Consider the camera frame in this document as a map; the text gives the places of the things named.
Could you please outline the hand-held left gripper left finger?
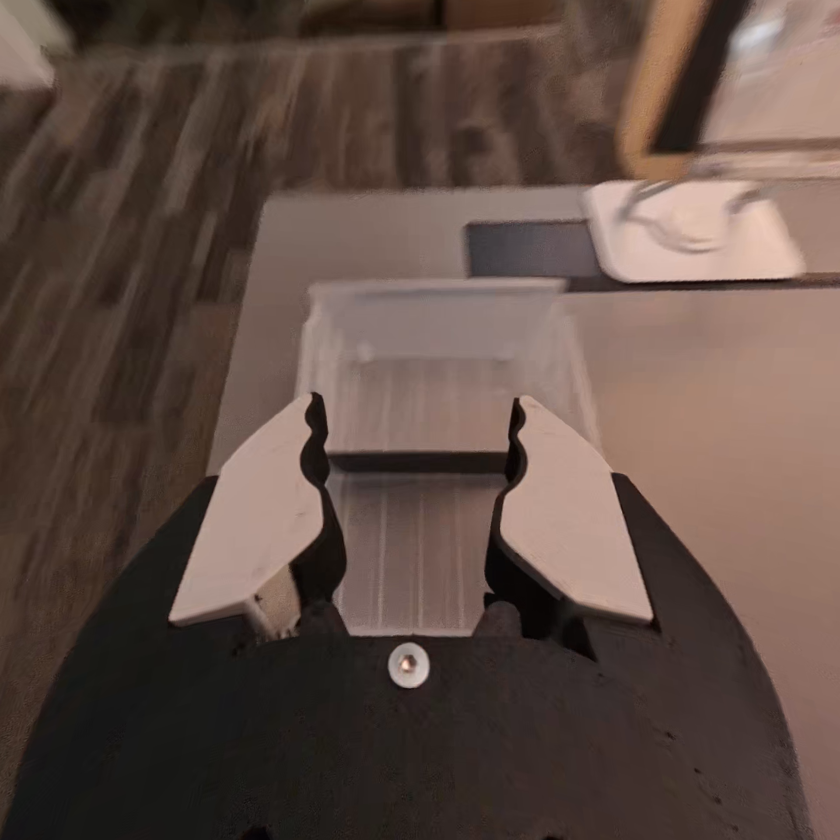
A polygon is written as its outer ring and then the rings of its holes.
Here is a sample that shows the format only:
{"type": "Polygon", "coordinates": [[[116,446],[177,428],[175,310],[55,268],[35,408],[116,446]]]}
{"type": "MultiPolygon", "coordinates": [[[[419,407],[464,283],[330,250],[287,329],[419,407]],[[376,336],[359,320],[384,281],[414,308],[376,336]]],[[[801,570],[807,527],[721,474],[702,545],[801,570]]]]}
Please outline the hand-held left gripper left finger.
{"type": "Polygon", "coordinates": [[[321,396],[306,393],[250,435],[220,469],[171,606],[173,625],[246,616],[292,625],[301,611],[292,561],[322,535],[324,478],[305,447],[323,449],[321,396]]]}

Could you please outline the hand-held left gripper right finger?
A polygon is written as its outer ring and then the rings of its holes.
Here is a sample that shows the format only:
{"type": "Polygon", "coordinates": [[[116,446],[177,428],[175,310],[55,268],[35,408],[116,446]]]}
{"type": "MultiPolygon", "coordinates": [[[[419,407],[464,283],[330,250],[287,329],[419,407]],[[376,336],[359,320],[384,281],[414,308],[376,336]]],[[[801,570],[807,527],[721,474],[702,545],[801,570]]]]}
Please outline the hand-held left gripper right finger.
{"type": "Polygon", "coordinates": [[[636,625],[655,619],[599,451],[530,395],[511,414],[512,477],[494,511],[494,541],[525,575],[583,613],[636,625]]]}

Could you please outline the clear plastic bin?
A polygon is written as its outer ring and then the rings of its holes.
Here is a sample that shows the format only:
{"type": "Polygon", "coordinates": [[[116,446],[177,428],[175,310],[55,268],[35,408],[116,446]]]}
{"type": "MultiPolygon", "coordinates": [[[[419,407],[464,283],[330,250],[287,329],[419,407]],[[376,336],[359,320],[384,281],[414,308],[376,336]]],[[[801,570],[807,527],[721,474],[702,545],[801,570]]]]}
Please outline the clear plastic bin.
{"type": "Polygon", "coordinates": [[[357,280],[308,291],[296,394],[321,395],[356,636],[468,636],[516,397],[596,449],[592,388],[556,279],[357,280]]]}

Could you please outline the white sign stand base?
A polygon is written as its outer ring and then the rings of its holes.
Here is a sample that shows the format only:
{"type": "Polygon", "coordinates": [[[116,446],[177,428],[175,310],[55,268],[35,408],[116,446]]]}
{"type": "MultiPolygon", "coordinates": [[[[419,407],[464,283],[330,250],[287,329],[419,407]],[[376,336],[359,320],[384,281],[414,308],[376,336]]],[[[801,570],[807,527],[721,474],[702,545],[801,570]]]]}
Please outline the white sign stand base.
{"type": "Polygon", "coordinates": [[[604,182],[583,190],[581,207],[599,267],[625,285],[805,275],[800,246],[757,182],[604,182]]]}

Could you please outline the light wooden rounded board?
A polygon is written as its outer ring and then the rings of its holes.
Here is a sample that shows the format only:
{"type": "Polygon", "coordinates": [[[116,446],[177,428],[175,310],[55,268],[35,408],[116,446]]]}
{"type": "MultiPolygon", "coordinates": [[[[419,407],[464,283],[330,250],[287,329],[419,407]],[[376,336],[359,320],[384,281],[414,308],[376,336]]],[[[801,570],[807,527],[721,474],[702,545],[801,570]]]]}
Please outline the light wooden rounded board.
{"type": "Polygon", "coordinates": [[[697,149],[686,154],[657,154],[653,145],[709,2],[648,3],[616,127],[616,158],[633,181],[682,182],[695,176],[697,149]]]}

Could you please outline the dark brown panel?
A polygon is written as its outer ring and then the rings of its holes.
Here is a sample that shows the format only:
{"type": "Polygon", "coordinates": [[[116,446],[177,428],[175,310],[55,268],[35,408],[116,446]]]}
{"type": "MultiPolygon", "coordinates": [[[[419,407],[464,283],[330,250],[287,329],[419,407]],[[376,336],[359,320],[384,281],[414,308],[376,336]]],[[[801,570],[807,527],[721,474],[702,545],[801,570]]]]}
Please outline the dark brown panel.
{"type": "Polygon", "coordinates": [[[670,95],[655,137],[657,154],[686,154],[697,149],[711,100],[726,66],[730,37],[751,1],[711,1],[670,95]]]}

